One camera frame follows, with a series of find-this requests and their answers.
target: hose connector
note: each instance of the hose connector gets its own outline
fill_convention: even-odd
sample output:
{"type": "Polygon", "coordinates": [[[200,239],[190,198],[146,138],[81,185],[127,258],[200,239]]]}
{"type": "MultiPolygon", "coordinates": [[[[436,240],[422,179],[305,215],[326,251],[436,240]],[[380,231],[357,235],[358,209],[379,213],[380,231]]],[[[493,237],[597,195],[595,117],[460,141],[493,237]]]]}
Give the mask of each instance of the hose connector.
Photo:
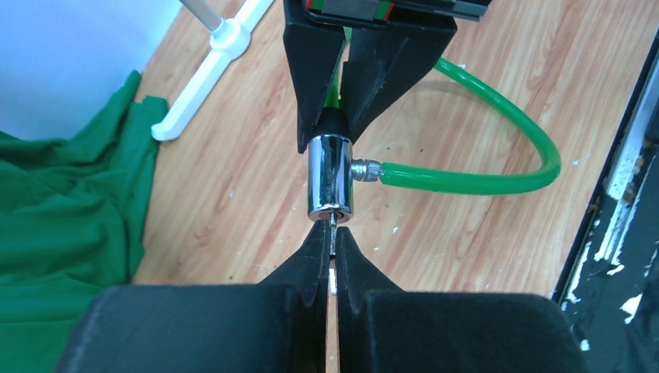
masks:
{"type": "Polygon", "coordinates": [[[382,165],[371,159],[353,159],[350,163],[352,178],[357,181],[378,181],[382,174],[382,165]]]}

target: wooden floor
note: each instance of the wooden floor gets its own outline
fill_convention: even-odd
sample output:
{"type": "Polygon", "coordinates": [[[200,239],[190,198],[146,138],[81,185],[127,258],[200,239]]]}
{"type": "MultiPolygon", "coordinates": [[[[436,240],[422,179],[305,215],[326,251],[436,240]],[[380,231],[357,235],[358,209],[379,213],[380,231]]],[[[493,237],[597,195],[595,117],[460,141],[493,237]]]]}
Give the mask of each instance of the wooden floor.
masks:
{"type": "MultiPolygon", "coordinates": [[[[210,1],[227,16],[241,2],[210,1]]],[[[495,0],[482,22],[460,22],[445,57],[536,119],[558,144],[563,172],[514,197],[359,183],[347,226],[364,254],[409,290],[548,296],[657,25],[656,0],[495,0]]],[[[283,28],[276,1],[183,136],[162,145],[138,283],[255,282],[309,231],[283,28]]],[[[207,39],[183,10],[145,70],[141,96],[173,103],[207,39]]],[[[369,127],[354,154],[474,173],[539,165],[511,124],[435,71],[369,127]]]]}

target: green plastic tubing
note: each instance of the green plastic tubing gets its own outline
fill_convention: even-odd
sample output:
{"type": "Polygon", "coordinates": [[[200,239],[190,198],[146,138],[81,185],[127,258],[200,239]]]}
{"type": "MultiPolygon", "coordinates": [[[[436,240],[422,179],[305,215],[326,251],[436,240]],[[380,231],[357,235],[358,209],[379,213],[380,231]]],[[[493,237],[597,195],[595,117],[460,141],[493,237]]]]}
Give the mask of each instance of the green plastic tubing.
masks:
{"type": "Polygon", "coordinates": [[[442,58],[435,68],[489,103],[496,111],[519,127],[538,149],[542,166],[534,173],[522,175],[476,175],[383,163],[380,177],[382,183],[393,187],[431,192],[502,195],[542,189],[558,177],[561,166],[558,149],[531,118],[500,93],[451,62],[442,58]]]}

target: white stand base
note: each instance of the white stand base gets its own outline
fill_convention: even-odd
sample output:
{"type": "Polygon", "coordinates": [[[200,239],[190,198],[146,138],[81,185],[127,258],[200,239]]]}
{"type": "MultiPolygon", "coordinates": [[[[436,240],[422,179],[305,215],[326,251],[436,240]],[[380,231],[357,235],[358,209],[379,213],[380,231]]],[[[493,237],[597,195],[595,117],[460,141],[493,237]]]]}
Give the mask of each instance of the white stand base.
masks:
{"type": "Polygon", "coordinates": [[[178,138],[233,60],[249,46],[252,31],[274,0],[246,0],[233,19],[211,33],[212,50],[176,99],[165,119],[151,127],[158,141],[178,138]]]}

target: green fabric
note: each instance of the green fabric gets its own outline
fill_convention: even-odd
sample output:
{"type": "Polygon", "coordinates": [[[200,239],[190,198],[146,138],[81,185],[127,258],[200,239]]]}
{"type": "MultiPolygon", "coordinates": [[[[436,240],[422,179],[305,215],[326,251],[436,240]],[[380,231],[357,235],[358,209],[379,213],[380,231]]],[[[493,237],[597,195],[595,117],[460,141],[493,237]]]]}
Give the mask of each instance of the green fabric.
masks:
{"type": "Polygon", "coordinates": [[[0,372],[53,371],[102,288],[126,284],[141,243],[164,99],[124,87],[70,141],[0,132],[0,372]]]}

